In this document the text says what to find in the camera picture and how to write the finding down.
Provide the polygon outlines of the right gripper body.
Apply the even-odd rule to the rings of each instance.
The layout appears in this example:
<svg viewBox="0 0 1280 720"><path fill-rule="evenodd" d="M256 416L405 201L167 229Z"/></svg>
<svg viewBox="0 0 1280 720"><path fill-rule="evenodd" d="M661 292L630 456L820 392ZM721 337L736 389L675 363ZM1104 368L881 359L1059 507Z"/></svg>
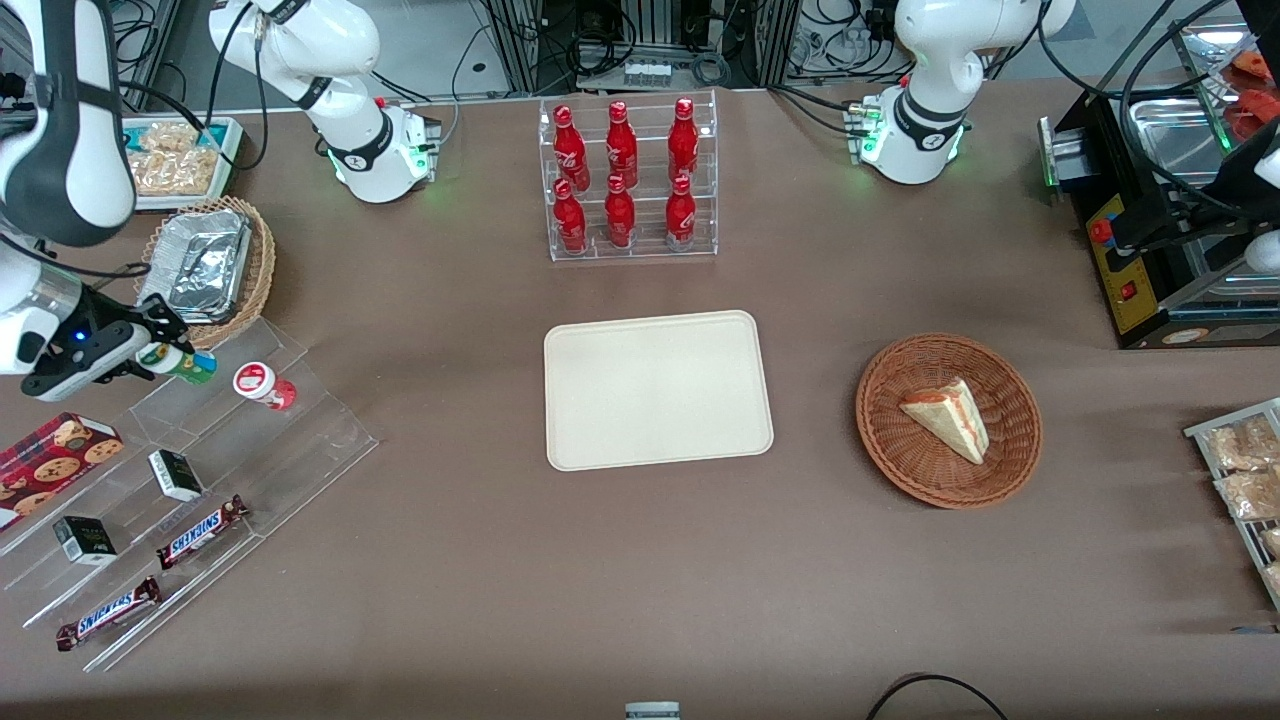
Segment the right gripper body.
<svg viewBox="0 0 1280 720"><path fill-rule="evenodd" d="M3 287L1 374L26 375L50 348L60 354L90 337L90 287Z"/></svg>

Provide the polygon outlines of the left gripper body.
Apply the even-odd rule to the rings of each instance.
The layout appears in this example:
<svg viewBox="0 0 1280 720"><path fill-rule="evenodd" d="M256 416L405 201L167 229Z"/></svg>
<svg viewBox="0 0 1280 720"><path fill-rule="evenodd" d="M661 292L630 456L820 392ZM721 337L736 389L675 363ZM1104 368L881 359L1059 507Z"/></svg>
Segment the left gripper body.
<svg viewBox="0 0 1280 720"><path fill-rule="evenodd" d="M1268 122L1231 151L1213 181L1213 197L1251 224L1245 263L1258 273L1279 272L1279 136Z"/></svg>

